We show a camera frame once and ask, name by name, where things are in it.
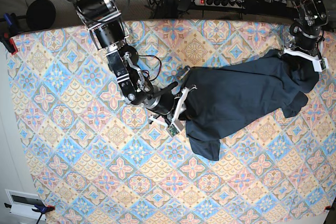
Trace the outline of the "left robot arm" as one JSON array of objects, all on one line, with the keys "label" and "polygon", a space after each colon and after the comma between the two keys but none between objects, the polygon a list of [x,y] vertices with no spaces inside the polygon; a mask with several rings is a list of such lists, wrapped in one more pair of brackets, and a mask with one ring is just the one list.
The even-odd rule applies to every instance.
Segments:
[{"label": "left robot arm", "polygon": [[319,43],[323,40],[322,26],[328,23],[322,0],[288,0],[298,12],[298,19],[290,26],[294,41],[286,48],[288,54],[308,55],[322,60]]}]

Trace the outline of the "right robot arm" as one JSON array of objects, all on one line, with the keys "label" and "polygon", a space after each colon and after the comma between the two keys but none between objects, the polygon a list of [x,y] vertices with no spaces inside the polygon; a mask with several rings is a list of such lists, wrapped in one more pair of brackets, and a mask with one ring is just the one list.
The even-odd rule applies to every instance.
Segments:
[{"label": "right robot arm", "polygon": [[138,64],[138,52],[127,43],[126,28],[114,0],[66,1],[74,5],[95,47],[107,51],[108,67],[115,74],[126,103],[144,106],[156,114],[154,120],[162,117],[166,127],[177,126],[188,119],[185,101],[196,86],[173,94],[177,82],[165,88],[152,84]]}]

